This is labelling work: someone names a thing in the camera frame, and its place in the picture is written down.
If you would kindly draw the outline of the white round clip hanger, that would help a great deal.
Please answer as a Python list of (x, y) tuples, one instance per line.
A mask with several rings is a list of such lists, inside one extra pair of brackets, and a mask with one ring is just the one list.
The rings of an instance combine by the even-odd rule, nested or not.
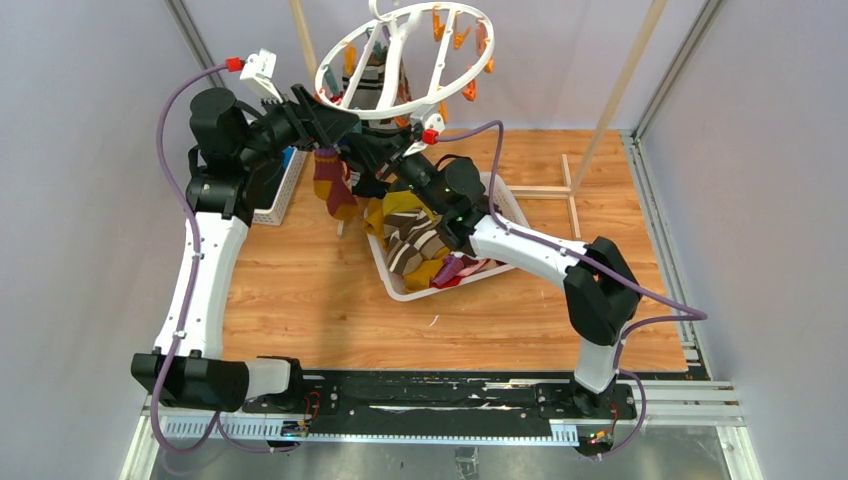
[[(478, 78), (494, 70), (496, 34), (493, 21), (477, 7), (456, 1), (425, 1), (385, 10), (367, 3), (369, 18), (338, 40), (314, 75), (314, 92), (322, 103), (363, 120), (412, 114), (421, 107), (439, 108), (458, 96), (478, 99)], [(365, 85), (371, 57), (384, 58), (376, 104), (355, 107)]]

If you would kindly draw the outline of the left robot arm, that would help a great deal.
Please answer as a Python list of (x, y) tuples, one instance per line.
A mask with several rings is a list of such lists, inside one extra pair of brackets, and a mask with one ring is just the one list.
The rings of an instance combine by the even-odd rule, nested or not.
[(317, 101), (301, 85), (292, 91), (293, 100), (272, 101), (263, 113), (226, 88), (206, 89), (190, 102), (191, 179), (177, 191), (187, 210), (182, 264), (152, 351), (131, 362), (133, 378), (161, 405), (234, 412), (268, 396), (291, 413), (306, 402), (298, 360), (222, 357), (234, 267), (273, 167), (284, 149), (332, 147), (359, 123), (356, 114)]

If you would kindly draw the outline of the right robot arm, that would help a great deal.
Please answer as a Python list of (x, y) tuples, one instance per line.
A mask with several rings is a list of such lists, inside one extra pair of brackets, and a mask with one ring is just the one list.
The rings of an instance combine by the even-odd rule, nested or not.
[(468, 157), (450, 155), (436, 165), (410, 152), (414, 130), (350, 133), (341, 157), (362, 174), (395, 177), (433, 212), (436, 231), (454, 251), (500, 261), (559, 286), (568, 318), (581, 338), (571, 400), (582, 415), (608, 408), (617, 380), (622, 330), (642, 295), (633, 272), (611, 240), (591, 243), (543, 235), (498, 216), (493, 188)]

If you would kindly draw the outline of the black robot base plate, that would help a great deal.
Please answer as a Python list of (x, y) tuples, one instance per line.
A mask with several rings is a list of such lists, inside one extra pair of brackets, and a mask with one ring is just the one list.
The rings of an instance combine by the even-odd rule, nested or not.
[(300, 399), (266, 394), (243, 410), (301, 416), (315, 434), (437, 439), (539, 438), (554, 420), (603, 430), (638, 418), (630, 385), (589, 394), (572, 379), (569, 371), (309, 370)]

